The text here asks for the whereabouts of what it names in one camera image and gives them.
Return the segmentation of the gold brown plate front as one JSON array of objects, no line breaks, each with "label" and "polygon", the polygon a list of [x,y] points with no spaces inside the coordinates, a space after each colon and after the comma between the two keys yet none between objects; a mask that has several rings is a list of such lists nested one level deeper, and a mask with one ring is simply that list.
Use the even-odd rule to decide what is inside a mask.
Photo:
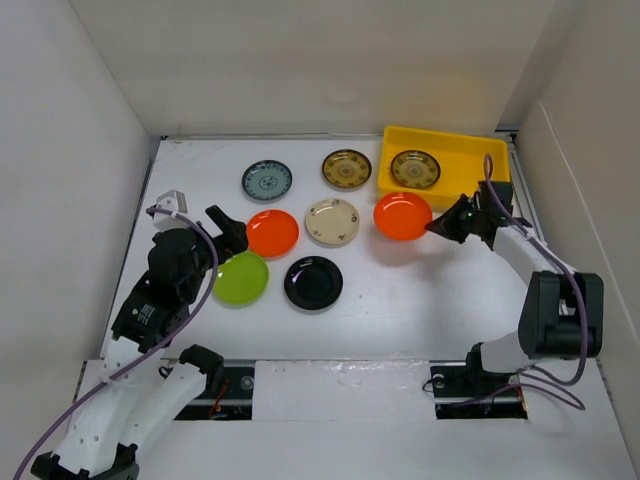
[{"label": "gold brown plate front", "polygon": [[420,150],[405,150],[391,161],[391,174],[400,185],[427,190],[435,186],[441,177],[441,166],[437,159]]}]

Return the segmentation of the cream floral plate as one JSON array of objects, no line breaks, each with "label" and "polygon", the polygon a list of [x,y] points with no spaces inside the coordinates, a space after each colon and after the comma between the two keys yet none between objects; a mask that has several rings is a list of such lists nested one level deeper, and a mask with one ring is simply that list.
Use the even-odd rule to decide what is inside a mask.
[{"label": "cream floral plate", "polygon": [[328,198],[315,202],[306,212],[307,232],[317,242],[342,246],[353,240],[360,227],[360,214],[350,202]]}]

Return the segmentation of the orange plate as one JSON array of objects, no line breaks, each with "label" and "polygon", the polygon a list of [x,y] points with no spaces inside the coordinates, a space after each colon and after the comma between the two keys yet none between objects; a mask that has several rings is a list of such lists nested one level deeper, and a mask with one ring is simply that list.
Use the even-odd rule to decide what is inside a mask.
[{"label": "orange plate", "polygon": [[377,229],[394,241],[413,241],[421,238],[433,220],[430,205],[420,196],[408,192],[384,195],[374,207],[373,219]]},{"label": "orange plate", "polygon": [[264,258],[281,257],[299,239],[299,225],[288,212],[269,209],[255,214],[247,223],[249,250]]}]

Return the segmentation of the gold brown patterned plate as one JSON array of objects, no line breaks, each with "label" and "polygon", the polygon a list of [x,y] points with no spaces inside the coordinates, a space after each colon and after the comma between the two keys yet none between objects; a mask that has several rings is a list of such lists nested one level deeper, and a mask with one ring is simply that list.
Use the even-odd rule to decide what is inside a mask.
[{"label": "gold brown patterned plate", "polygon": [[322,162],[324,179],[339,189],[357,189],[371,177],[372,164],[363,153],[353,149],[340,149],[330,153]]}]

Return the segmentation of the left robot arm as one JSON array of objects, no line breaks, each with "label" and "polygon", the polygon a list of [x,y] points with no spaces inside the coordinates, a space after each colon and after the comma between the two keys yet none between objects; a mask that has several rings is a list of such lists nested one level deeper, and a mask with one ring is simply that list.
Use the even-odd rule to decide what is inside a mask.
[{"label": "left robot arm", "polygon": [[219,267],[248,248],[245,223],[218,206],[211,236],[176,207],[147,209],[158,230],[147,270],[116,315],[98,383],[46,431],[20,464],[38,479],[135,479],[138,458],[199,395],[222,387],[224,359],[197,344],[185,349],[158,389],[143,399],[166,348],[198,315]]}]

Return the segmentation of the blue patterned plate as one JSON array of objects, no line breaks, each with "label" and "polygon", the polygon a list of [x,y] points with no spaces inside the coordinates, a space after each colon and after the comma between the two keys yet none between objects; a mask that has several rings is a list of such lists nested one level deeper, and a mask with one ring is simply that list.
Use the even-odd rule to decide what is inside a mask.
[{"label": "blue patterned plate", "polygon": [[254,200],[272,201],[284,196],[293,184],[293,173],[277,160],[261,160],[251,164],[243,173],[241,186]]}]

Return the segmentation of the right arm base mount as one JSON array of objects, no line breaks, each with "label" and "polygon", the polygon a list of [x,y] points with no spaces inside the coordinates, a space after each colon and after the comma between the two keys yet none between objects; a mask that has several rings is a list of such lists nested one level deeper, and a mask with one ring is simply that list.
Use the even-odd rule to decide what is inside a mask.
[{"label": "right arm base mount", "polygon": [[481,373],[471,378],[464,362],[431,362],[422,390],[431,394],[437,420],[520,419],[528,414],[511,376]]}]

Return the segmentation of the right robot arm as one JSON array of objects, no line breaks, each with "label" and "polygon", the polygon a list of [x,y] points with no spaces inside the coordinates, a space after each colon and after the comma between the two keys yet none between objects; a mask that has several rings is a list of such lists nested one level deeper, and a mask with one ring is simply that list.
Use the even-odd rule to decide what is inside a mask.
[{"label": "right robot arm", "polygon": [[514,216],[512,198],[510,183],[482,181],[473,196],[460,196],[426,226],[459,244],[478,237],[527,285],[516,330],[475,344],[454,375],[467,401],[517,388],[519,376],[564,390],[582,379],[602,347],[602,278],[560,260],[529,222]]}]

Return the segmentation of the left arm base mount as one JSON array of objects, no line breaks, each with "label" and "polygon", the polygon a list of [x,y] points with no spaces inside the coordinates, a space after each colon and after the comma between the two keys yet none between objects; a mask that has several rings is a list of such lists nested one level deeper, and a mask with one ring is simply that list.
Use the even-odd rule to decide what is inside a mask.
[{"label": "left arm base mount", "polygon": [[225,362],[221,380],[190,401],[177,421],[250,421],[255,387],[255,363]]}]

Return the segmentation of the green plate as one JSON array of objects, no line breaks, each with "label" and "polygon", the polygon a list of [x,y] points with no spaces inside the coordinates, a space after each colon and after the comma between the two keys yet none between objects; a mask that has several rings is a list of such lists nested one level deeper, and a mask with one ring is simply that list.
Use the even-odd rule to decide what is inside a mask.
[{"label": "green plate", "polygon": [[245,251],[219,266],[212,295],[224,305],[248,305],[261,297],[269,278],[266,261],[251,251]]}]

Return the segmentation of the black plate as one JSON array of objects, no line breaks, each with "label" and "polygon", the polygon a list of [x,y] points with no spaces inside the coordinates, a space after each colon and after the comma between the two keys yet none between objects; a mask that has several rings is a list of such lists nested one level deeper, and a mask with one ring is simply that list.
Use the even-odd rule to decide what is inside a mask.
[{"label": "black plate", "polygon": [[306,256],[292,263],[284,277],[288,300],[300,309],[319,311],[331,307],[344,285],[339,267],[322,256]]}]

